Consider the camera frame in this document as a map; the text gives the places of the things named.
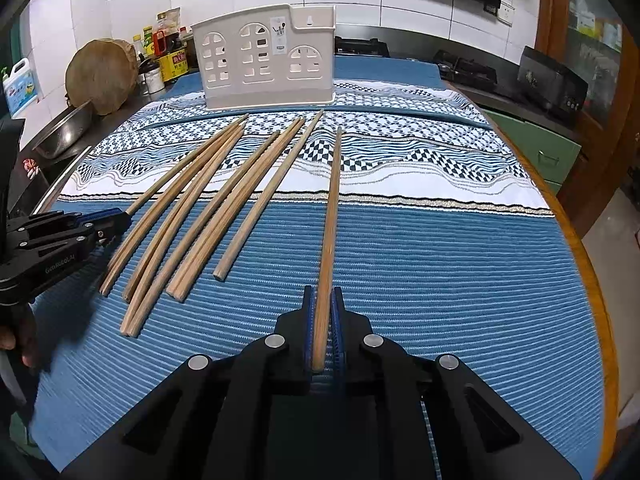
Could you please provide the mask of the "person's left hand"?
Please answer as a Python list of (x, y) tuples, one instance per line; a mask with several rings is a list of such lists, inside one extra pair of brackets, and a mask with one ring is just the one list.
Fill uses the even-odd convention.
[(37, 325), (28, 304), (1, 307), (1, 349), (17, 350), (22, 363), (35, 370), (39, 364)]

